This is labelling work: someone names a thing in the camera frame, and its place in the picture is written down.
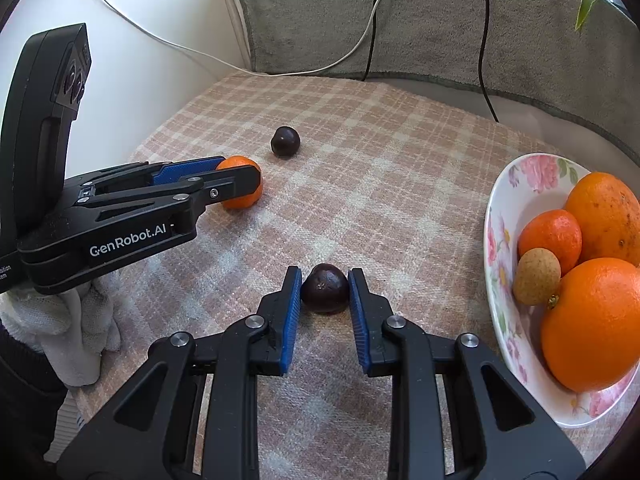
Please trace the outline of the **left hand grey glove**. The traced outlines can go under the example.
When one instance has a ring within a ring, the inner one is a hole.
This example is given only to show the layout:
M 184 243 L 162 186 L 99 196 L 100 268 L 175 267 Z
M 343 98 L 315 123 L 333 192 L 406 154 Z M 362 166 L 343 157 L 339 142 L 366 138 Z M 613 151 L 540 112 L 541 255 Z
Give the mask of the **left hand grey glove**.
M 1 321 L 11 336 L 47 358 L 64 385 L 80 388 L 99 380 L 105 351 L 120 349 L 114 312 L 121 304 L 116 272 L 52 296 L 27 282 L 1 295 Z

